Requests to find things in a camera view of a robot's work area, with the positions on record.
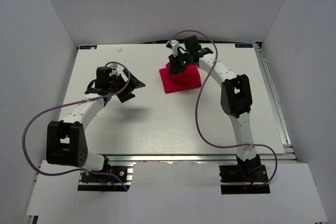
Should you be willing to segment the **red t-shirt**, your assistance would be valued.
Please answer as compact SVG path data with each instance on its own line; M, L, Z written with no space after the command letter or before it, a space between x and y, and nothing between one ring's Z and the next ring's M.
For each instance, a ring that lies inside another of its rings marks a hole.
M202 86L200 72L195 65L187 66L179 74L169 74L170 63L159 70L163 88L166 94L200 88Z

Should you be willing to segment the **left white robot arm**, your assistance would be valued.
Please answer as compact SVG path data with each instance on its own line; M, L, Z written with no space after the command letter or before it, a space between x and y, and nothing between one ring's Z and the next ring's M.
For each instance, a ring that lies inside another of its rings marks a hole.
M127 80L113 67L98 67L96 78L87 86L83 103L62 120L48 124L48 163L92 170L93 176L101 182L110 178L111 168L107 166L106 158L88 150L85 130L113 95L123 103L135 97L135 89L145 87L127 69L123 69L123 73Z

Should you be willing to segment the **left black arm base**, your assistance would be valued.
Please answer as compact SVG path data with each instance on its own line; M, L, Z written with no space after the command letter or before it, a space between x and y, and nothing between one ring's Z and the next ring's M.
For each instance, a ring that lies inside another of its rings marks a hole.
M80 174L78 191L126 192L131 185L133 164L118 163L106 158L103 170Z

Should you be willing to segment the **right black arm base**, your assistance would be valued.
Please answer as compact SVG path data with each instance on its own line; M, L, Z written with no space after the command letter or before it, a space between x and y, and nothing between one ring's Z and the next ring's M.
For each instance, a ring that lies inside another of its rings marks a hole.
M268 181L264 165L247 175L238 165L222 165L219 175L222 195L270 194L269 185L262 186Z

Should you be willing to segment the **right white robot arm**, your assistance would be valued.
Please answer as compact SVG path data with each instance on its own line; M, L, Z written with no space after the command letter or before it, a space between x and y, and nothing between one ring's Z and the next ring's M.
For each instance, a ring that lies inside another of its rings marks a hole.
M213 78L221 88L220 105L228 115L235 136L237 165L225 165L220 168L223 182L247 182L253 179L261 168L260 156L254 146L250 127L250 111L253 103L249 78L238 75L218 59L218 50L203 48L195 35L187 37L181 47L176 40L166 44L172 54L169 56L171 75L180 74L188 66L196 66L207 73L206 78Z

